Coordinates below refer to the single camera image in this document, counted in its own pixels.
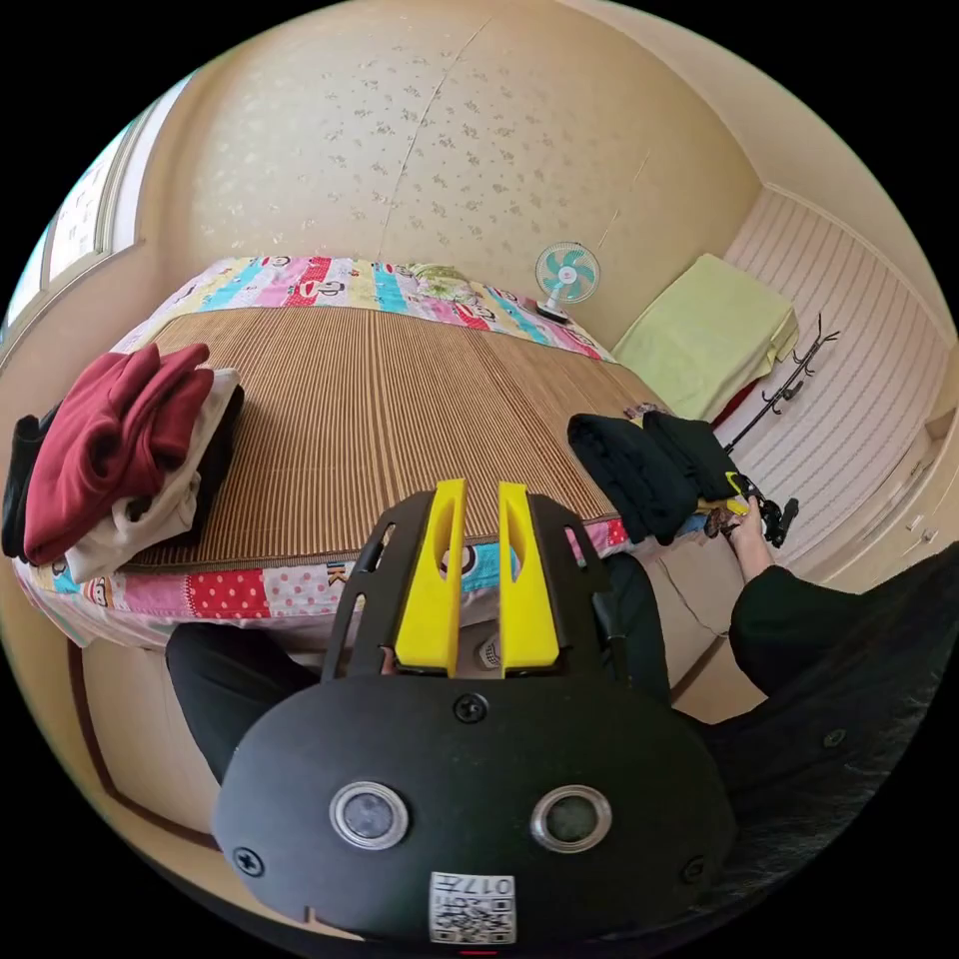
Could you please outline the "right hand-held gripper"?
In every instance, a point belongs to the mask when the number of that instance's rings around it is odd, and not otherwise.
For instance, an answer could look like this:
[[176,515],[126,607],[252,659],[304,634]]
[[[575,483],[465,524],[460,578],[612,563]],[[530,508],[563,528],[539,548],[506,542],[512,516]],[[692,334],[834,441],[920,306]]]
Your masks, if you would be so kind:
[[[798,516],[799,500],[793,496],[786,501],[785,506],[780,506],[776,501],[764,496],[757,487],[752,487],[751,480],[745,475],[729,471],[725,476],[737,497],[756,498],[764,539],[773,548],[782,548]],[[727,499],[724,508],[736,516],[746,516],[750,512],[749,502],[743,498]]]

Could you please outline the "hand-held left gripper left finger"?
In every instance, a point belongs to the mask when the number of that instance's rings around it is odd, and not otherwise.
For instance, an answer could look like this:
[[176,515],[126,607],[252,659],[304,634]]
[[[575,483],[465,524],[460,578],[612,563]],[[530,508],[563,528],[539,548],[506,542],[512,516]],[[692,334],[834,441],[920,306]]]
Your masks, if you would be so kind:
[[465,479],[443,480],[433,493],[395,641],[406,670],[457,667],[466,499]]

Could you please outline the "person's right hand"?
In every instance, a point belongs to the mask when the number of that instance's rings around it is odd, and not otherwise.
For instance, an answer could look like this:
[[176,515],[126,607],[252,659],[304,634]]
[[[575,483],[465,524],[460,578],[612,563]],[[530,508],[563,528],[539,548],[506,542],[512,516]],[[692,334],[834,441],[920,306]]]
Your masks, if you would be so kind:
[[775,565],[757,506],[739,518],[727,535],[744,583],[750,583]]

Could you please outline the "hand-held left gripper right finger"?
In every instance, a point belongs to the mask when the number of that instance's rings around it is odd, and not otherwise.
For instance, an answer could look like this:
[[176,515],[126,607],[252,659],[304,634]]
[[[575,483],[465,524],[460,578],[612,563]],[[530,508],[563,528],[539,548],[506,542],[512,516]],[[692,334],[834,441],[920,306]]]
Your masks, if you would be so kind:
[[499,663],[504,677],[554,667],[559,644],[524,485],[498,487]]

